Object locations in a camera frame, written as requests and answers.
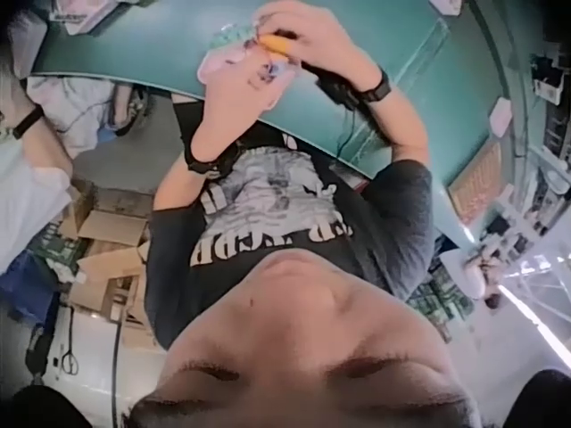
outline black watch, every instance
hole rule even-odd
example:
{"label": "black watch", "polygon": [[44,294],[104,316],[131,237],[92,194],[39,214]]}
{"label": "black watch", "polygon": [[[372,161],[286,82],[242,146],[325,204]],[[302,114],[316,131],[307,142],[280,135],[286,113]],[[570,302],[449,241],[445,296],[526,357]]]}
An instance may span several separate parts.
{"label": "black watch", "polygon": [[26,134],[26,131],[32,128],[36,124],[36,122],[42,119],[43,117],[44,117],[44,109],[42,109],[41,105],[36,104],[34,110],[28,116],[26,116],[26,118],[22,122],[20,122],[20,125],[18,125],[16,128],[12,130],[12,135],[17,140],[20,140],[24,136],[24,134]]}
{"label": "black watch", "polygon": [[365,103],[378,103],[383,101],[387,95],[391,93],[391,82],[386,71],[383,67],[379,66],[381,73],[383,75],[381,82],[377,85],[375,89],[370,91],[359,92],[359,98]]}
{"label": "black watch", "polygon": [[209,180],[217,180],[227,176],[232,171],[232,166],[243,151],[240,142],[235,142],[216,160],[212,162],[200,162],[194,157],[191,144],[185,144],[185,161],[189,171],[206,176]]}

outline hair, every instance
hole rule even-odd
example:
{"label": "hair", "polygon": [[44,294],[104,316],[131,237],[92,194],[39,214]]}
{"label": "hair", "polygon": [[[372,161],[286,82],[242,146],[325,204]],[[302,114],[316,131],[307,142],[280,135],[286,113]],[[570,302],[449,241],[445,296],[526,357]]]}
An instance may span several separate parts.
{"label": "hair", "polygon": [[485,306],[489,309],[497,309],[501,304],[501,294],[493,294],[484,300]]}
{"label": "hair", "polygon": [[[125,428],[158,428],[166,422],[169,426],[187,426],[192,414],[196,411],[194,405],[157,401],[150,397],[141,399],[131,409],[129,415],[122,416]],[[366,417],[369,421],[378,418],[379,426],[418,426],[423,428],[493,428],[485,424],[479,415],[477,405],[472,399],[463,399],[451,404],[434,404],[419,406],[404,412],[401,416],[388,416],[385,412],[371,410]]]}

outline wrist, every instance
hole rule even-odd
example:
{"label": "wrist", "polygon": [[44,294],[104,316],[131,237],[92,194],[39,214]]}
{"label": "wrist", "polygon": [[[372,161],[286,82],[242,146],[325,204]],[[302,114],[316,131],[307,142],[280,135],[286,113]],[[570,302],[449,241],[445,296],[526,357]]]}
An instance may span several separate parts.
{"label": "wrist", "polygon": [[355,47],[347,55],[341,75],[349,80],[358,92],[375,89],[383,80],[383,73],[367,53]]}
{"label": "wrist", "polygon": [[31,112],[34,111],[36,105],[29,99],[22,100],[18,105],[14,105],[10,110],[4,112],[5,123],[9,128],[16,128],[25,120]]}
{"label": "wrist", "polygon": [[193,135],[190,142],[190,152],[193,157],[201,163],[214,162],[222,152],[217,149],[219,144],[215,143],[216,136],[208,128],[201,124]]}

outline blue container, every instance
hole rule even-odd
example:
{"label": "blue container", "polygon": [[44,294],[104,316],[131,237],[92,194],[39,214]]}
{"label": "blue container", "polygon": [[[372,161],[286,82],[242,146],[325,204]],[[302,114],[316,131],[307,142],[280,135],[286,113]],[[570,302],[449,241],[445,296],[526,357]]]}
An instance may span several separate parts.
{"label": "blue container", "polygon": [[0,298],[35,325],[45,325],[58,294],[57,277],[30,250],[22,252],[0,276]]}

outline teal table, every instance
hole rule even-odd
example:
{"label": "teal table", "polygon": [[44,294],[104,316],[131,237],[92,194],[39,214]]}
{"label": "teal table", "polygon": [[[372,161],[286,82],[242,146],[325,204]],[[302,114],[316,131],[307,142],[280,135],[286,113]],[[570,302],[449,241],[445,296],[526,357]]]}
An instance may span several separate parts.
{"label": "teal table", "polygon": [[[212,36],[249,22],[261,0],[156,0],[123,7],[91,34],[70,37],[53,24],[37,74],[114,78],[202,97],[196,70]],[[426,122],[433,156],[435,225],[464,248],[474,245],[445,191],[488,136],[501,94],[492,57],[466,9],[443,20],[425,0],[312,0],[326,5],[355,42],[383,64]],[[390,160],[375,133],[300,76],[263,121],[300,137],[372,177]]]}

